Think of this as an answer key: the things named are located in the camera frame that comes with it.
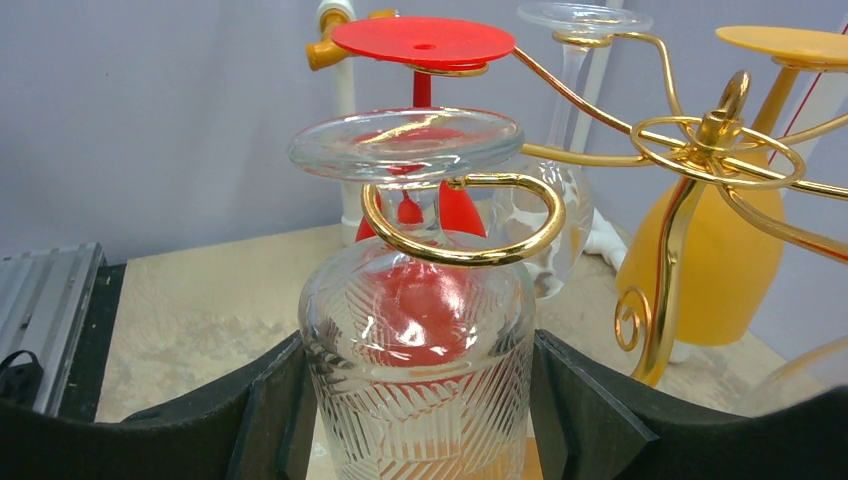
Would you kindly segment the yellow plastic goblet front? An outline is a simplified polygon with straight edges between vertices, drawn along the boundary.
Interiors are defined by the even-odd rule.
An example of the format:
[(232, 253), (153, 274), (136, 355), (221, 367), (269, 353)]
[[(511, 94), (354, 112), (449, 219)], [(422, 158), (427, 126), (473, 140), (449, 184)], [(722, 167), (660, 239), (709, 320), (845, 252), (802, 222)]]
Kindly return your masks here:
[[(786, 27), (724, 26), (716, 30), (732, 45), (787, 60), (847, 65), (847, 34)], [(795, 82), (796, 71), (781, 71), (750, 128), (770, 134)], [(659, 235), (675, 187), (643, 219), (616, 277), (619, 291), (641, 287), (654, 304)], [(754, 208), (785, 220), (778, 190), (741, 190)], [(751, 226), (707, 186), (691, 219), (681, 261), (682, 292), (676, 340), (701, 346), (738, 341), (763, 302), (782, 261), (784, 242)]]

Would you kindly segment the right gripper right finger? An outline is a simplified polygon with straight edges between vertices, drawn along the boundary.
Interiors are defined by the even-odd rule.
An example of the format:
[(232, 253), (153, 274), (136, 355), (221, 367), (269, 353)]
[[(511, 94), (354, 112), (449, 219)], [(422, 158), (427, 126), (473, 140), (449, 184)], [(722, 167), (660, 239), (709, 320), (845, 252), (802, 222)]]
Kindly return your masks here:
[(531, 414), (546, 479), (844, 479), (847, 389), (746, 418), (668, 395), (547, 330)]

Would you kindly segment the red plastic goblet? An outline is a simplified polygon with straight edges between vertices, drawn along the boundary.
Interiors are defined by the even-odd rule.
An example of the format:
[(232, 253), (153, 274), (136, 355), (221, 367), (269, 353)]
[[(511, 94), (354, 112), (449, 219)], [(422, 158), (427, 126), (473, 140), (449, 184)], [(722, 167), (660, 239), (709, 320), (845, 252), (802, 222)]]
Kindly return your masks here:
[[(375, 148), (399, 181), (424, 180), (430, 171), (442, 179), (467, 173), (472, 154), (489, 155), (501, 138), (513, 140), (519, 128), (496, 118), (482, 122), (476, 110), (431, 104), (435, 75), (473, 76), (492, 60), (511, 53), (515, 40), (493, 26), (437, 17), (374, 17), (337, 27), (332, 40), (352, 54), (411, 66), (413, 107), (385, 113), (393, 124), (356, 137)], [(376, 276), (378, 326), (368, 335), (370, 360), (390, 367), (435, 367), (459, 359), (477, 339), (471, 292), (474, 271), (414, 257)]]

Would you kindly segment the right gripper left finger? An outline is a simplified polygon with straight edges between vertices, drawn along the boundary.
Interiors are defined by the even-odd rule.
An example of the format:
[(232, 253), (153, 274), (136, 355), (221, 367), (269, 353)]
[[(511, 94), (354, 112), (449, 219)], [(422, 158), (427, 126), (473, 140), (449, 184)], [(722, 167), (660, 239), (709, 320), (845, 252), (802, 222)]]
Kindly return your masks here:
[(1, 404), (4, 479), (303, 479), (316, 398), (299, 333), (118, 423)]

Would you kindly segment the ribbed clear wine glass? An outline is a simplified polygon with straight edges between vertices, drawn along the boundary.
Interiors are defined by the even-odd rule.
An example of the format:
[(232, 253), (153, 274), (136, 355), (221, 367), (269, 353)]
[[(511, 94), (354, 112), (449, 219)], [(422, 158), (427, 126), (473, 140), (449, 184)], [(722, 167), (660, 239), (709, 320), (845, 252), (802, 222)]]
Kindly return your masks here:
[(741, 396), (730, 412), (757, 417), (847, 385), (847, 336), (785, 363)]

